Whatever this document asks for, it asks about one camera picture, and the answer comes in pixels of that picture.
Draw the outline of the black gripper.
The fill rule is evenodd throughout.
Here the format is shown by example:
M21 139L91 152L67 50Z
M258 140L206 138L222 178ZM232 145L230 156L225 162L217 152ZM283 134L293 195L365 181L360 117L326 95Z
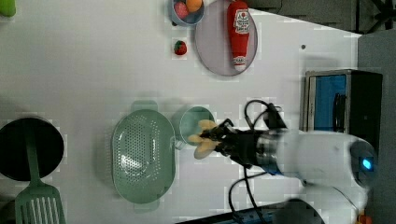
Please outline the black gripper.
M202 128L201 137L219 139L219 142L213 143L214 151L246 167L258 165L257 144L263 131L236 130L230 119L224 120L221 124L203 119L199 121L199 126Z

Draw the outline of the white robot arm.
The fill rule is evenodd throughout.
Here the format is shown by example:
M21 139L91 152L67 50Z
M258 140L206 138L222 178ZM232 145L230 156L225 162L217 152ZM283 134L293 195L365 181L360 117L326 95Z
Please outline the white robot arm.
M360 215L375 182L374 148L354 135L272 129L240 131L204 119L193 139L198 160L217 151L270 175L296 178L304 186L275 211L273 224L362 224Z

